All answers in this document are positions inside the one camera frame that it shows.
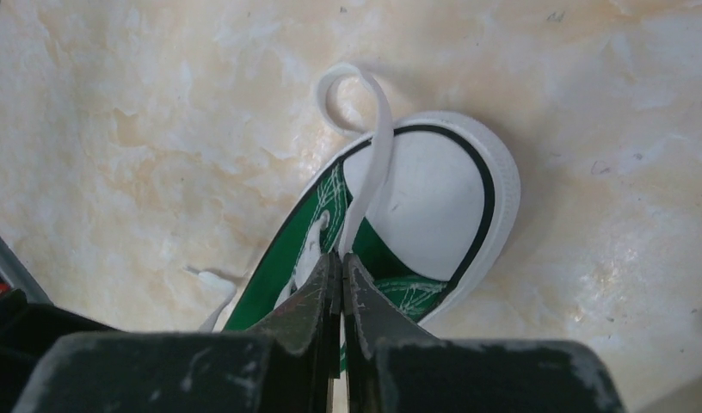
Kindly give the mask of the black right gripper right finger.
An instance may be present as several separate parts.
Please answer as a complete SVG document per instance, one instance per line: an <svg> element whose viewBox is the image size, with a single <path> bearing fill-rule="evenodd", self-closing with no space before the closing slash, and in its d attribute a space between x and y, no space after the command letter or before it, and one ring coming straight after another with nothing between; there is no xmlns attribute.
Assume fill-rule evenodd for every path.
<svg viewBox="0 0 702 413"><path fill-rule="evenodd" d="M352 412L621 412L602 360L574 341L440 339L343 262Z"/></svg>

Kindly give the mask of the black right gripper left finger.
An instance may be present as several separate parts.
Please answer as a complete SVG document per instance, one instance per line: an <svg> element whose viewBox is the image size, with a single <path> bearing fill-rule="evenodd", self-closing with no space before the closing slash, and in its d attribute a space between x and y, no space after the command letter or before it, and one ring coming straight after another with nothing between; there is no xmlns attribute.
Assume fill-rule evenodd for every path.
<svg viewBox="0 0 702 413"><path fill-rule="evenodd" d="M80 332L37 363L17 412L329 412L339 356L334 254L244 331Z"/></svg>

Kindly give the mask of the green canvas sneaker right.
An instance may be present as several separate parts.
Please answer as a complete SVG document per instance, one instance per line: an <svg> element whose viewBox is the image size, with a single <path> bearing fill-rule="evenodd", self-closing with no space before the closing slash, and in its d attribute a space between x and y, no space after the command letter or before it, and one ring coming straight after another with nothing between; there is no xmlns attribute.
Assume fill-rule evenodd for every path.
<svg viewBox="0 0 702 413"><path fill-rule="evenodd" d="M303 189L244 288L203 332L245 330L296 293L326 253L353 254L373 285L422 327L453 308L491 270L520 205L520 177L505 144L451 111L395 119L372 73L330 67L315 88L328 126L348 139Z"/></svg>

